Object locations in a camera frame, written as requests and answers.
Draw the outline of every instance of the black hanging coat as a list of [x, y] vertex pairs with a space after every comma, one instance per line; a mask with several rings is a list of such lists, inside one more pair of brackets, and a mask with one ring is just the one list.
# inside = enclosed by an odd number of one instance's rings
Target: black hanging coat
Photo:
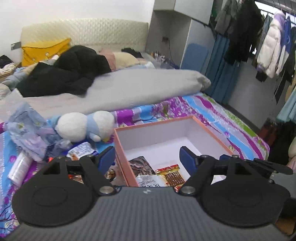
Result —
[[250, 47], [256, 42], [262, 25], [261, 13], [255, 2], [245, 1], [237, 13], [234, 30], [229, 38], [229, 47], [224, 56], [228, 64], [233, 65], [235, 61], [248, 60]]

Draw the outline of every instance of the yellow pillow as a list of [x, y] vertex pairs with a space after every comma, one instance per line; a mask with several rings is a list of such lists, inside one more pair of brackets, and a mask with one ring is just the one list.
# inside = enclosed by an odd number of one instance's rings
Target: yellow pillow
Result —
[[30, 66], [42, 60], [51, 59], [54, 55], [61, 55], [70, 48], [71, 39], [34, 42], [22, 46], [23, 59], [22, 66]]
[[126, 52], [113, 52], [115, 56], [116, 69], [123, 69], [136, 64], [140, 64], [134, 56]]

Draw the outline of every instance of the stuffed toy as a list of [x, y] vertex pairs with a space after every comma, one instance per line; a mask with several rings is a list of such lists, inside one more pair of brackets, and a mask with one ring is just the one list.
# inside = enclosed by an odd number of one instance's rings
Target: stuffed toy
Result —
[[49, 120], [56, 132], [71, 142], [80, 142], [85, 138], [95, 142], [108, 141], [113, 133], [114, 122], [114, 116], [107, 111], [89, 115], [73, 112]]

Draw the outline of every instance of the orange box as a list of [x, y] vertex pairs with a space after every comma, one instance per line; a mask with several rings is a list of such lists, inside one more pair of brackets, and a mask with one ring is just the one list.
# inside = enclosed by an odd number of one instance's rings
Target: orange box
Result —
[[114, 143], [118, 165], [131, 187], [139, 185], [128, 161], [138, 156], [144, 156], [154, 170], [178, 164], [186, 181], [190, 176], [179, 160], [182, 146], [198, 156], [233, 155], [195, 116], [115, 128]]

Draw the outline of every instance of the white tube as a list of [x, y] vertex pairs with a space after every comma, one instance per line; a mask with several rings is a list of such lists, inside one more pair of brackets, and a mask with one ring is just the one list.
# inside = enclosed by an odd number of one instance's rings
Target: white tube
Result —
[[24, 178], [33, 162], [33, 159], [26, 154], [25, 151], [22, 151], [17, 159], [15, 160], [9, 174], [8, 178], [15, 184], [20, 187]]

